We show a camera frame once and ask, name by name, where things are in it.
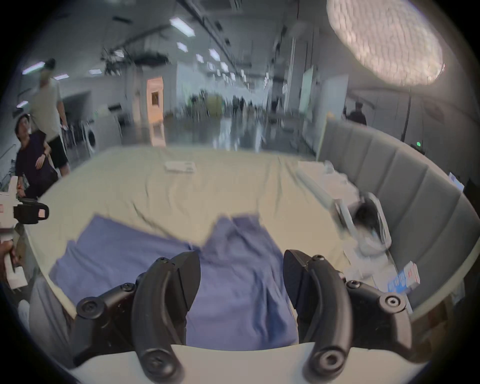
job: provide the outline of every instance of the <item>dark purple t-shirt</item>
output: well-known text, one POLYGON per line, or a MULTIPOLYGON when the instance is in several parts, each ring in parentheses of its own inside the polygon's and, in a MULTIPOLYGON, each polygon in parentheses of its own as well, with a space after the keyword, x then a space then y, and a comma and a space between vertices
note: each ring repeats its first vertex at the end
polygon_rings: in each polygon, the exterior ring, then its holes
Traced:
POLYGON ((45 151, 44 141, 45 134, 42 131, 36 131, 30 135, 28 145, 25 148, 20 148, 17 153, 15 175, 20 177, 24 174, 30 185, 42 185, 43 180, 50 178, 52 170, 55 172, 48 158, 45 158, 42 168, 36 169, 35 167, 37 159, 45 151))

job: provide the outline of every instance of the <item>washing machine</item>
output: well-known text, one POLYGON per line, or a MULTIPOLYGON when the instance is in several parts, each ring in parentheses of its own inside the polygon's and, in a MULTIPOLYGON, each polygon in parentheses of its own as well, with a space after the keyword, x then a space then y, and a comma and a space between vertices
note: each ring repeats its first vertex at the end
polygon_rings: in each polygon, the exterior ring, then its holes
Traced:
POLYGON ((85 136, 90 156, 107 148, 121 146, 121 130, 117 116, 114 114, 98 116, 93 122, 85 125, 85 136))

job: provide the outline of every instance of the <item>black shorts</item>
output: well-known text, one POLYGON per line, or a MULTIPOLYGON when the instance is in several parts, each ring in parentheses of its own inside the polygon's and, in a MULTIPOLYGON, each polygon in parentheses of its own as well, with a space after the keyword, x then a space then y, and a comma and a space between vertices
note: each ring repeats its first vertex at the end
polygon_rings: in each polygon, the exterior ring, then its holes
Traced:
POLYGON ((63 144, 61 142, 60 136, 57 136, 55 139, 52 139, 48 142, 48 145, 52 149, 50 156, 52 157, 53 167, 62 168, 68 164, 67 155, 63 149, 63 144))

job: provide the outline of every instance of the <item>person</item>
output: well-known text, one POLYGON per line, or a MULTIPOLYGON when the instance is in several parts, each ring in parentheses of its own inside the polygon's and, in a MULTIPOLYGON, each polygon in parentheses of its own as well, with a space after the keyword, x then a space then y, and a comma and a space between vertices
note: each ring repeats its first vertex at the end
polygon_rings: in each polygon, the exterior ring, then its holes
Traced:
POLYGON ((15 125, 15 134, 21 143, 15 161, 15 175, 18 176, 18 195, 37 199, 58 180, 58 175, 48 160, 51 149, 45 141, 46 135, 42 131, 32 134, 29 131, 30 119, 23 114, 15 125), (29 184, 27 189, 24 188, 23 175, 29 184))
POLYGON ((245 99, 242 96, 242 98, 240 99, 240 114, 243 113, 243 107, 244 106, 245 106, 245 99))
MULTIPOLYGON (((22 264, 11 240, 0 242, 0 281, 4 283, 7 282, 5 257, 11 257, 13 264, 22 264)), ((75 368, 69 347, 73 319, 63 309, 41 274, 35 278, 29 301, 22 300, 19 303, 18 315, 33 341, 64 368, 75 368)))
POLYGON ((51 79, 55 68, 55 60, 48 60, 40 72, 40 88, 32 96, 30 113, 37 129, 46 135, 51 148, 53 166, 60 170, 62 177, 70 173, 65 150, 60 137, 61 124, 68 127, 65 107, 60 97, 60 86, 57 80, 51 79))
POLYGON ((232 106, 233 106, 233 116, 236 116, 237 111, 239 109, 239 99, 238 99, 238 97, 236 97, 236 96, 233 97, 232 106))
POLYGON ((347 120, 353 121, 358 124, 367 125, 367 119, 361 111, 362 107, 363 104, 357 101, 355 103, 355 110, 350 112, 350 114, 347 116, 347 120))

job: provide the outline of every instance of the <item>gray trousers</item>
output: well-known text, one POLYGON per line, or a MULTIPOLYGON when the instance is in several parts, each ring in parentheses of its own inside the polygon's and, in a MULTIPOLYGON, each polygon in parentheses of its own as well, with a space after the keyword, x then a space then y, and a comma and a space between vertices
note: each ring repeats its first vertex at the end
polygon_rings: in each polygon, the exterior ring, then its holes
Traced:
POLYGON ((37 345, 64 368, 74 368, 69 348, 69 315, 43 276, 35 279, 28 315, 30 334, 37 345))

